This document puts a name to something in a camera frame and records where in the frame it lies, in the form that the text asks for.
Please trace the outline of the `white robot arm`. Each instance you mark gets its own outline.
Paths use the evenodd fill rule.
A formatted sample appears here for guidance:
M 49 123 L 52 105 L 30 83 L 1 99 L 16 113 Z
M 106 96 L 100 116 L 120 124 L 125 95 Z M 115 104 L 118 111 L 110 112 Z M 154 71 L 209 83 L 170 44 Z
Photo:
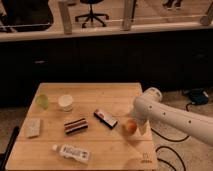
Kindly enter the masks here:
M 213 117 L 170 107 L 162 103 L 162 93 L 155 87 L 145 90 L 133 101 L 132 118 L 140 125 L 154 118 L 213 146 Z

